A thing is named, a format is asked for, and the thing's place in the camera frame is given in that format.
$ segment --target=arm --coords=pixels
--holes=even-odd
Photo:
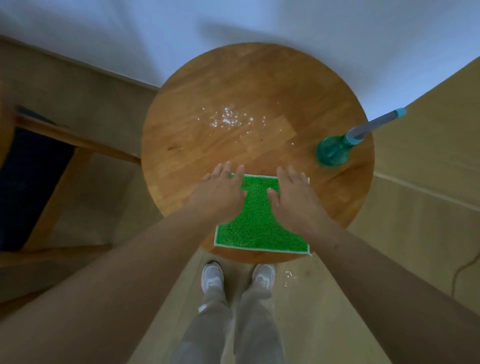
[[[243,167],[207,174],[190,202],[0,326],[0,363],[125,363],[202,240],[242,210]]]
[[[278,169],[272,212],[312,247],[397,363],[477,363],[480,317],[332,221],[305,174]]]

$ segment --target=person's left arm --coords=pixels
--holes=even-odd
[[[243,166],[207,174],[189,203],[0,324],[0,363],[125,363],[216,225],[242,210]]]

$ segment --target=person's right arm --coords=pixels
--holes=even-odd
[[[277,176],[273,214],[310,244],[394,364],[480,363],[480,316],[337,225],[305,174]]]

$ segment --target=sneaker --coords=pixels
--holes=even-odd
[[[223,272],[217,262],[208,263],[202,272],[202,290],[207,293],[210,287],[223,290]]]
[[[273,264],[258,264],[252,275],[252,285],[271,290],[275,282],[275,266]]]

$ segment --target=hand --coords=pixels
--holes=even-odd
[[[241,184],[245,168],[239,166],[233,178],[230,162],[215,167],[212,174],[207,173],[190,197],[188,205],[196,211],[213,219],[216,225],[228,224],[243,209],[247,191]]]
[[[310,188],[305,173],[297,174],[292,166],[288,168],[288,173],[281,167],[276,172],[280,194],[271,188],[267,189],[267,193],[272,212],[280,225],[305,238],[335,223]]]

